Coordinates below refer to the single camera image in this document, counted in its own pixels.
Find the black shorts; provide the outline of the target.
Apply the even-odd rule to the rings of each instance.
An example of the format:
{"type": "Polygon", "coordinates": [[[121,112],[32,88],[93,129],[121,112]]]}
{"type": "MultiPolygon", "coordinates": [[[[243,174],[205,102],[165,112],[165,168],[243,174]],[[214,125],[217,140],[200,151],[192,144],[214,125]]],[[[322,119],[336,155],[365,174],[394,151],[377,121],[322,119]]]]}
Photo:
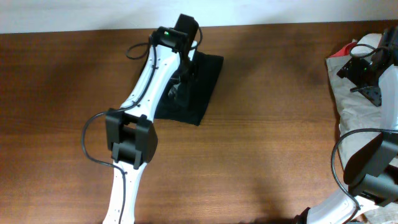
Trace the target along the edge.
{"type": "Polygon", "coordinates": [[[196,77],[192,84],[173,94],[174,86],[168,83],[157,105],[156,119],[179,121],[195,126],[201,123],[221,73],[224,57],[195,52],[193,62],[196,77]]]}

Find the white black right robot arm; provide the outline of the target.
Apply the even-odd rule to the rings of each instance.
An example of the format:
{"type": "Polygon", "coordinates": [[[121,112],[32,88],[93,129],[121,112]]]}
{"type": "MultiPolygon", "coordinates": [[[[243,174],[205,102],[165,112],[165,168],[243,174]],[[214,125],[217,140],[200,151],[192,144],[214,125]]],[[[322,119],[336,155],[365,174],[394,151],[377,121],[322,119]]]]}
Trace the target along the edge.
{"type": "Polygon", "coordinates": [[[354,223],[397,203],[397,28],[365,35],[326,64],[340,115],[330,159],[339,189],[293,223],[354,223]]]}

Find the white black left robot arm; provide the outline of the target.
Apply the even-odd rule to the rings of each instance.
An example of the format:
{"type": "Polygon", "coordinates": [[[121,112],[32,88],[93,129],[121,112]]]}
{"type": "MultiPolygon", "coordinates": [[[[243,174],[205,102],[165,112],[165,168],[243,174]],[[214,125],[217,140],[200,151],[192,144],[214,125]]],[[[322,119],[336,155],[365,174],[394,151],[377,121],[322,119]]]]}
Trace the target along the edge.
{"type": "Polygon", "coordinates": [[[193,56],[200,30],[191,16],[181,14],[173,28],[160,27],[149,39],[146,64],[136,86],[119,110],[105,117],[108,149],[114,176],[105,223],[134,223],[139,183],[152,160],[158,138],[155,111],[164,93],[170,92],[185,106],[195,78],[193,56]]]}

